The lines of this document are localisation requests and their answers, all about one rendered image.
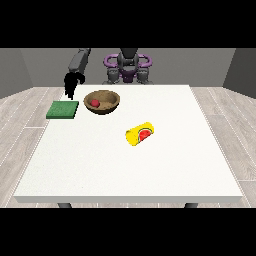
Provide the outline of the green square pad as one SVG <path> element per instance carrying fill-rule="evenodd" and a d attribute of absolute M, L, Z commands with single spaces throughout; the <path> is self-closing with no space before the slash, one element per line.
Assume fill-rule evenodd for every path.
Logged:
<path fill-rule="evenodd" d="M 78 101 L 54 101 L 46 114 L 46 118 L 73 119 L 78 106 Z"/>

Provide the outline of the brown wooden bowl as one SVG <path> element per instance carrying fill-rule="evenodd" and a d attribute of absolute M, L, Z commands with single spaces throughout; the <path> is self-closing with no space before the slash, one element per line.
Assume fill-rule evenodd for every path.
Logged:
<path fill-rule="evenodd" d="M 91 105 L 93 100 L 99 101 L 99 106 L 94 107 Z M 98 115 L 105 115 L 113 112 L 120 103 L 120 96 L 109 90 L 98 90 L 87 94 L 84 98 L 84 105 L 86 108 Z"/>

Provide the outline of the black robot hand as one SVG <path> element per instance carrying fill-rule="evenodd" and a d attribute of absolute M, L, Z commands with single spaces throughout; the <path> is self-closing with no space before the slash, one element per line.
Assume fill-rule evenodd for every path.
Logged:
<path fill-rule="evenodd" d="M 74 91 L 78 83 L 83 84 L 85 82 L 85 76 L 79 72 L 70 72 L 65 75 L 64 78 L 64 87 L 65 94 L 73 99 Z"/>

